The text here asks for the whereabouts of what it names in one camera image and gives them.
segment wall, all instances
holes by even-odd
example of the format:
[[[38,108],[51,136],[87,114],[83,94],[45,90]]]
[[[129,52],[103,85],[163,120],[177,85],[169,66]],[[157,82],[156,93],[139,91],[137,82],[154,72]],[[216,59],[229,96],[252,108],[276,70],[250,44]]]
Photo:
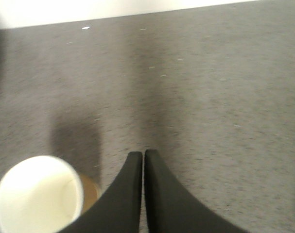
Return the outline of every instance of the wall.
[[[88,20],[250,0],[0,0],[0,28]]]

